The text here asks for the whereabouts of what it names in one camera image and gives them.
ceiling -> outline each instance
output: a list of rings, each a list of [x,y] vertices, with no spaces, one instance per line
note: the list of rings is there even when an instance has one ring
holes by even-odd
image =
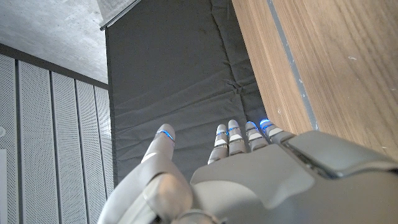
[[[108,83],[96,0],[2,0],[0,43]]]

robotic hand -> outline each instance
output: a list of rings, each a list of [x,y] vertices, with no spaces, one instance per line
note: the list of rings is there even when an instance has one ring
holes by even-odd
[[[396,223],[395,161],[318,131],[259,127],[246,123],[246,149],[235,120],[219,125],[208,165],[188,183],[163,124],[98,223]]]

fingertip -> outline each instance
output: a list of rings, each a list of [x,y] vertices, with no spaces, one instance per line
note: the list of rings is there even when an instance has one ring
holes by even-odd
[[[225,126],[225,125],[220,124],[220,125],[217,127],[217,134],[219,134],[219,133],[226,133],[226,126]]]
[[[245,129],[246,129],[246,131],[249,131],[250,129],[253,129],[253,128],[257,128],[257,126],[256,126],[256,124],[254,124],[252,121],[248,121],[248,122],[245,124]]]
[[[173,141],[175,140],[175,131],[174,128],[169,124],[163,124],[158,130],[157,133],[163,132],[168,137],[170,137]]]
[[[228,122],[228,129],[238,128],[238,127],[239,127],[239,124],[234,119],[232,119],[231,121]]]

wooden panel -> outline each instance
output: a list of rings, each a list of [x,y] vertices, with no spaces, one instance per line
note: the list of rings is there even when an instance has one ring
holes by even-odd
[[[233,0],[268,118],[284,130],[311,130],[267,3]]]
[[[279,92],[297,94],[296,84],[275,84],[292,73],[276,47],[280,41],[275,44],[267,2],[233,2],[268,112],[282,100]],[[398,2],[274,0],[274,5],[320,130],[398,160]],[[269,85],[282,90],[263,89]],[[302,103],[286,101],[293,111],[276,118],[308,129],[297,102]]]
[[[320,130],[398,159],[398,2],[274,5]]]

vertical panel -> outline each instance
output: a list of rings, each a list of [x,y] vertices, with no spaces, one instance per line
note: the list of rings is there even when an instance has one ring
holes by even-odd
[[[24,223],[58,223],[49,71],[19,63]]]
[[[0,149],[0,224],[7,223],[7,151]]]
[[[94,88],[76,81],[76,92],[88,216],[90,223],[96,223],[106,199]]]
[[[3,134],[0,133],[4,135],[0,137],[0,149],[7,150],[8,223],[19,223],[15,77],[15,60],[0,55],[0,126],[4,128]]]
[[[62,223],[87,223],[75,82],[52,74]]]
[[[113,191],[113,160],[112,160],[112,140],[111,140],[111,114],[109,112],[108,91],[95,87],[95,100],[97,105],[99,140],[105,171],[106,193],[109,195]]]

